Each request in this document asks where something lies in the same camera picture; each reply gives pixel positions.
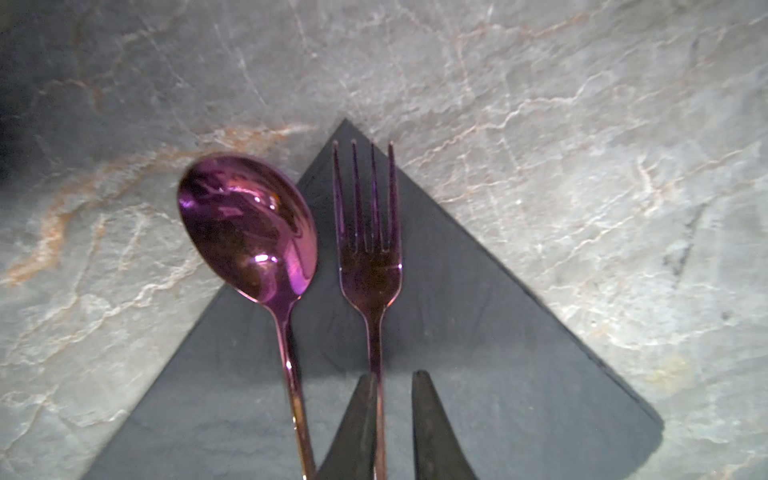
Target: fork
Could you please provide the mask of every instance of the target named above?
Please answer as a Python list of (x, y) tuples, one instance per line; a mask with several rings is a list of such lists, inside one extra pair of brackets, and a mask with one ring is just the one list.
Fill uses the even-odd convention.
[(366, 321), (368, 362), (376, 376), (376, 466), (377, 480), (386, 480), (384, 445), (384, 388), (382, 383), (382, 321), (387, 307), (400, 293), (402, 254), (398, 215), (395, 154), (389, 144), (389, 234), (382, 232), (379, 196), (376, 186), (376, 148), (371, 144), (371, 221), (366, 233), (363, 223), (360, 176), (357, 168), (357, 143), (352, 141), (354, 174), (354, 230), (348, 232), (344, 220), (344, 195), (339, 172), (339, 144), (333, 142), (333, 206), (336, 216), (336, 245), (339, 250), (339, 283), (349, 303)]

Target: fork head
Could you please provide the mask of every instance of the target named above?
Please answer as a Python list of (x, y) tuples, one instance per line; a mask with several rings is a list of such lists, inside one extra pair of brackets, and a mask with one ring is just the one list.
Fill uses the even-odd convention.
[(344, 297), (366, 319), (380, 318), (395, 301), (402, 285), (402, 254), (398, 213), (397, 170), (392, 144), (389, 144), (389, 215), (388, 225), (379, 217), (376, 184), (376, 148), (371, 144), (371, 216), (370, 229), (362, 212), (362, 193), (357, 166), (357, 144), (352, 142), (354, 182), (353, 228), (344, 220), (344, 194), (339, 169), (339, 145), (333, 143), (333, 203), (336, 215), (336, 245), (339, 249), (339, 280)]

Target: cutlery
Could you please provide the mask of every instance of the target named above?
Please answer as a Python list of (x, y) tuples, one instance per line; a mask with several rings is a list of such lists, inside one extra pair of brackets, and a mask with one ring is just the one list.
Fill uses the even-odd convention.
[(288, 386), (304, 480), (315, 462), (291, 346), (290, 312), (317, 265), (317, 231), (299, 191), (278, 170), (244, 154), (211, 154), (179, 183), (179, 212), (210, 268), (269, 310)]
[(333, 144), (333, 204), (336, 217), (336, 245), (339, 255), (339, 283), (344, 297), (366, 321), (368, 333), (368, 362), (376, 377), (376, 478), (386, 480), (386, 449), (384, 445), (384, 388), (382, 383), (382, 321), (387, 307), (400, 293), (402, 284), (402, 254), (398, 215), (395, 154), (389, 144), (389, 221), (382, 225), (379, 218), (379, 197), (376, 185), (375, 147), (371, 144), (371, 216), (366, 232), (363, 220), (360, 176), (357, 167), (357, 143), (352, 142), (354, 183), (353, 229), (344, 219), (344, 195), (339, 172), (339, 145)]

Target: metallic purple spoon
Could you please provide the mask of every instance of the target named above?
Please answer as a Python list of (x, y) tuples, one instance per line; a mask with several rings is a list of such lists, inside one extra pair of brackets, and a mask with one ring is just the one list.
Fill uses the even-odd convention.
[(274, 316), (303, 477), (315, 475), (290, 311), (317, 265), (317, 231), (299, 191), (279, 171), (245, 154), (211, 154), (179, 183), (179, 211), (195, 247), (221, 278)]

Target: gray marble countertop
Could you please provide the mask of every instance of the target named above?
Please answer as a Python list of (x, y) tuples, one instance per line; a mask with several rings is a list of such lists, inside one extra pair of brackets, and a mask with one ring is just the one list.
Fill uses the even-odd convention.
[(764, 0), (0, 5), (3, 480), (82, 475), (219, 287), (184, 166), (345, 116), (655, 405), (633, 478), (765, 478)]

